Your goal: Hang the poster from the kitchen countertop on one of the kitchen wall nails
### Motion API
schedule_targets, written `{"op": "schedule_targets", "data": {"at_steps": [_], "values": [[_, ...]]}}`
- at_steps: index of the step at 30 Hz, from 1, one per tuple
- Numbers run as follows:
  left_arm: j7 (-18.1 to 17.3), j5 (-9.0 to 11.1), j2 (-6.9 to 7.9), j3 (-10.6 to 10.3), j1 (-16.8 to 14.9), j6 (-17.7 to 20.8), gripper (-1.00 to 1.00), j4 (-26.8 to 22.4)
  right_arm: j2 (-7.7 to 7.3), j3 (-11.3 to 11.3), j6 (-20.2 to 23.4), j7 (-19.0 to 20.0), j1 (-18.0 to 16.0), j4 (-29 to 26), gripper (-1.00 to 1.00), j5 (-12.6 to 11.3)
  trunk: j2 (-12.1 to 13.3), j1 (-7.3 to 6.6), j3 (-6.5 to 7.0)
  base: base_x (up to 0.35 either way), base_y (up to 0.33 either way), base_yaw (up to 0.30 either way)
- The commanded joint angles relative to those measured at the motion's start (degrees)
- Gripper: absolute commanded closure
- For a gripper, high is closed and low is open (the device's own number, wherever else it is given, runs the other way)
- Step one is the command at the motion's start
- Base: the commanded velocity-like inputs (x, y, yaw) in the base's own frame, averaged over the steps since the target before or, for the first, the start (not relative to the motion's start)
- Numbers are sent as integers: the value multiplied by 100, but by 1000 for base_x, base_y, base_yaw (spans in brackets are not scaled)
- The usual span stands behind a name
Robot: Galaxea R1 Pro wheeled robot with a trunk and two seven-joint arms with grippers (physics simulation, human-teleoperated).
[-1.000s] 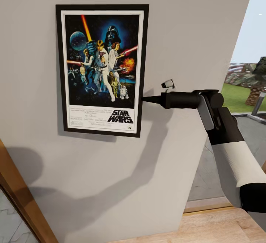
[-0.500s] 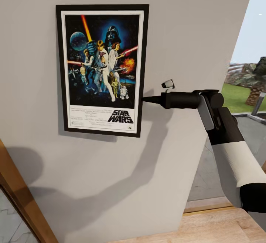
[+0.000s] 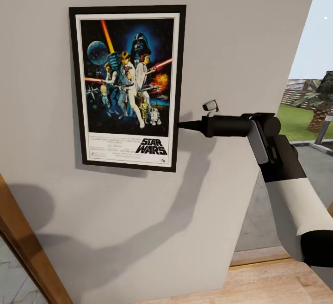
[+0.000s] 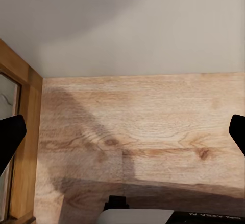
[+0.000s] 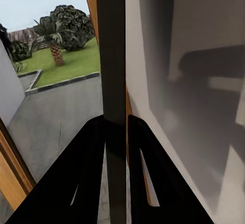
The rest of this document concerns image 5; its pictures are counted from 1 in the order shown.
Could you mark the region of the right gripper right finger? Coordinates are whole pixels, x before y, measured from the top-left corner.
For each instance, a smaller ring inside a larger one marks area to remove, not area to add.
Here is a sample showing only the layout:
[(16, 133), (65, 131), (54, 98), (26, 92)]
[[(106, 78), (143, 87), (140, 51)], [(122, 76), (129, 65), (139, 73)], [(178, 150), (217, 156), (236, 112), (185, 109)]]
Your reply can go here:
[[(148, 124), (128, 116), (132, 224), (214, 224)], [(143, 153), (159, 207), (148, 204)]]

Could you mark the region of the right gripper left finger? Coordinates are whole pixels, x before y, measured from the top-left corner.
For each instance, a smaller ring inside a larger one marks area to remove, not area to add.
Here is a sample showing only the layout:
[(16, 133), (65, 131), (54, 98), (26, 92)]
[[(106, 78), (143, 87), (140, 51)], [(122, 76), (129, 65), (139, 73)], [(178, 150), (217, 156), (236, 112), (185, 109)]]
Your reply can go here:
[(5, 224), (97, 224), (104, 115), (85, 123)]

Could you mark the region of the poster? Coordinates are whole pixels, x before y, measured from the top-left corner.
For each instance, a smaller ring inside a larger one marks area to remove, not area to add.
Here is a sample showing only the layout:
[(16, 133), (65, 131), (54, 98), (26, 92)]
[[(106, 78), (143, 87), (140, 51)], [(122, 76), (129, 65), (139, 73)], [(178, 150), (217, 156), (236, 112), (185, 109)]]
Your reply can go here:
[(127, 224), (126, 0), (96, 0), (110, 224)]

